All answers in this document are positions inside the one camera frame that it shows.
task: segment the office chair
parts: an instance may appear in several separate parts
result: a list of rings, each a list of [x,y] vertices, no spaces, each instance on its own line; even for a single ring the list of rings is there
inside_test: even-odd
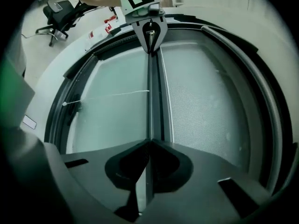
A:
[[[48,26],[37,29],[36,34],[38,34],[41,30],[52,29],[52,34],[59,31],[64,34],[67,39],[69,35],[66,31],[76,26],[78,20],[84,16],[85,12],[95,8],[96,6],[90,6],[85,3],[81,3],[80,1],[76,7],[73,7],[68,0],[61,1],[56,4],[48,2],[48,5],[43,8],[43,13],[48,18]],[[51,41],[49,43],[50,47],[53,46],[53,39],[54,36],[51,36]]]

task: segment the white label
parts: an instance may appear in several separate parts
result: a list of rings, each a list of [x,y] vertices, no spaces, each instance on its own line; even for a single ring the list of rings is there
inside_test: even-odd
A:
[[[29,118],[27,115],[23,118],[23,123],[28,125],[30,128],[35,129],[36,128],[36,122],[34,122],[31,118]]]

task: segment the white wire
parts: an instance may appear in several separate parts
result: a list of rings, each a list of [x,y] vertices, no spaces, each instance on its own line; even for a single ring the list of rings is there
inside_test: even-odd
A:
[[[105,8],[105,7],[96,7],[95,9],[89,10],[89,11],[85,12],[84,14],[87,14],[89,12],[93,12],[95,10],[102,9],[102,8]]]
[[[31,37],[36,36],[36,35],[51,35],[51,36],[53,36],[56,40],[58,40],[57,37],[56,37],[54,34],[50,33],[50,32],[36,33],[36,34],[34,34],[34,35],[31,35],[31,36],[25,36],[24,34],[22,34],[22,36],[23,36],[25,39],[31,38]]]
[[[73,102],[63,102],[62,106],[66,106],[68,104],[72,104],[72,103],[76,103],[76,102],[80,102],[83,100],[90,100],[90,99],[99,99],[102,97],[109,97],[109,96],[118,96],[118,95],[128,95],[128,94],[134,94],[134,93],[138,93],[138,92],[149,92],[149,90],[144,90],[144,91],[133,91],[133,92],[128,92],[128,93],[121,93],[121,94],[113,94],[113,95],[102,95],[102,96],[97,96],[97,97],[93,97],[93,98],[87,98],[87,99],[81,99],[81,100],[77,100],[77,101],[73,101]]]

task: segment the white floor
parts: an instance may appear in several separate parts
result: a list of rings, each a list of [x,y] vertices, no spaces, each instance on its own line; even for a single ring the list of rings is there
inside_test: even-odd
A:
[[[75,6],[78,0],[70,0],[70,2]],[[22,33],[25,36],[31,36],[36,29],[47,26],[47,18],[43,14],[44,6],[33,8],[25,14],[22,26]],[[54,47],[49,47],[50,35],[37,35],[28,39],[22,38],[27,59],[26,82],[34,89],[39,77],[61,51],[82,35],[103,25],[104,20],[112,15],[113,13],[107,7],[85,14],[77,25],[67,32],[69,34],[67,41],[56,41]]]

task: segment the cable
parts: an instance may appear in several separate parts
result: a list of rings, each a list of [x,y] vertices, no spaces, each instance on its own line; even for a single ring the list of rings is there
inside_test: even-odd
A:
[[[133,91],[133,92],[128,92],[128,93],[113,94],[113,95],[101,95],[101,96],[97,96],[97,97],[93,97],[93,98],[84,98],[84,99],[81,99],[81,100],[76,100],[76,101],[68,102],[68,103],[67,102],[63,102],[62,106],[66,106],[68,104],[73,104],[73,103],[76,103],[76,102],[82,102],[83,100],[99,99],[99,98],[104,98],[104,97],[109,97],[109,96],[128,95],[128,94],[134,94],[134,93],[139,93],[139,92],[149,92],[149,90]]]
[[[25,36],[24,34],[22,34],[22,36],[23,36],[24,38],[26,38],[26,39],[31,38],[31,37],[33,37],[33,36],[35,36],[35,35],[51,35],[51,36],[53,36],[56,40],[58,40],[57,37],[56,37],[54,34],[50,33],[50,32],[36,33],[36,34],[31,35],[31,36],[28,36],[28,37]]]
[[[102,9],[102,8],[105,8],[105,7],[96,7],[96,8],[94,8],[94,9],[92,9],[92,10],[89,10],[89,11],[87,11],[87,12],[84,12],[84,14],[87,14],[87,13],[89,13],[89,12],[93,12],[93,11],[95,11],[95,10]]]

